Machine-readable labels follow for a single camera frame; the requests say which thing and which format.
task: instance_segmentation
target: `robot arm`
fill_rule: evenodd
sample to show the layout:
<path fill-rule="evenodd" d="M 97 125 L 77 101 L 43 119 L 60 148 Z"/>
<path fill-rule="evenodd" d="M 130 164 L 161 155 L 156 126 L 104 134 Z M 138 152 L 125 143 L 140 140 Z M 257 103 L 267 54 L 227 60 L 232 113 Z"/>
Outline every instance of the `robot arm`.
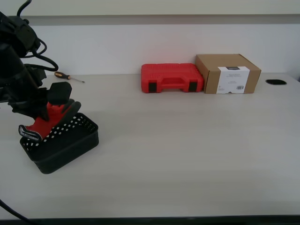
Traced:
<path fill-rule="evenodd" d="M 14 113 L 30 116 L 35 120 L 35 126 L 22 127 L 23 132 L 20 134 L 24 134 L 23 136 L 31 132 L 26 130 L 27 128 L 42 129 L 45 124 L 48 125 L 50 132 L 51 126 L 55 126 L 62 116 L 64 120 L 67 119 L 65 115 L 62 115 L 59 107 L 68 105 L 70 102 L 74 103 L 69 99 L 72 88 L 68 82 L 53 83 L 49 90 L 40 88 L 43 84 L 42 80 L 46 78 L 45 70 L 57 71 L 58 65 L 42 56 L 47 49 L 46 44 L 37 37 L 29 26 L 29 21 L 20 17 L 21 11 L 30 3 L 31 0 L 27 0 L 19 8 L 17 16 L 6 17 L 0 12 L 0 102 L 8 102 Z M 44 45 L 44 50 L 38 53 L 41 43 Z M 33 57 L 44 60 L 53 67 L 24 65 L 21 61 L 21 58 Z M 76 103 L 77 111 L 80 108 L 79 104 Z M 76 113 L 74 107 L 72 110 L 72 113 L 67 113 L 70 117 Z"/>

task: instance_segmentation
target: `white table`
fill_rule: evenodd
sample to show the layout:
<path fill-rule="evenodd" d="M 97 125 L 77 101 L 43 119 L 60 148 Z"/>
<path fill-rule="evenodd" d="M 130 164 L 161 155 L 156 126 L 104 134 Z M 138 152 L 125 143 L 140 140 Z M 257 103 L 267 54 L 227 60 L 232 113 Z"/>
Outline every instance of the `white table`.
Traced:
<path fill-rule="evenodd" d="M 0 109 L 0 198 L 30 218 L 299 214 L 300 83 L 254 94 L 144 94 L 139 75 L 77 76 L 100 144 L 43 175 L 19 144 L 32 120 Z M 272 86 L 281 78 L 285 86 Z M 58 82 L 54 76 L 46 86 Z M 0 210 L 0 219 L 14 218 Z"/>

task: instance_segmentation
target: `cardboard box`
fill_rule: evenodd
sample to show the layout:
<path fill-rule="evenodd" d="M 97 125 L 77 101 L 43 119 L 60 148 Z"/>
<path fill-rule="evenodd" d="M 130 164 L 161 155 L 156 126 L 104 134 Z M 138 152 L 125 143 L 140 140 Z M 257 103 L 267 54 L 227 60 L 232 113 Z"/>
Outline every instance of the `cardboard box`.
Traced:
<path fill-rule="evenodd" d="M 197 55 L 206 94 L 253 93 L 261 69 L 240 54 Z"/>

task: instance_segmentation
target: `perforated plastic basket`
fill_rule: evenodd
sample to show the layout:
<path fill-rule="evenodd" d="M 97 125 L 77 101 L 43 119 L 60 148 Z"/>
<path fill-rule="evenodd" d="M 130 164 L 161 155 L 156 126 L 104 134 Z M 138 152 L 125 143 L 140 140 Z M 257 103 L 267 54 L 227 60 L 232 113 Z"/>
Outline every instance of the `perforated plastic basket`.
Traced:
<path fill-rule="evenodd" d="M 41 143 L 22 138 L 20 144 L 44 174 L 52 173 L 99 144 L 98 126 L 82 113 L 52 128 Z"/>

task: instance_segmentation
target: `red plastic case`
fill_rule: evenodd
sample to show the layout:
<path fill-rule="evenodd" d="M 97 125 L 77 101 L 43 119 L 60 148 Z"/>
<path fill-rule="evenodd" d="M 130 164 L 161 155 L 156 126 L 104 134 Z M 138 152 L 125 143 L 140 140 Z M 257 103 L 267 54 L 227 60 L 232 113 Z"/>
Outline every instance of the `red plastic case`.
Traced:
<path fill-rule="evenodd" d="M 163 89 L 200 92 L 204 79 L 192 63 L 144 64 L 141 72 L 142 91 L 160 93 Z"/>

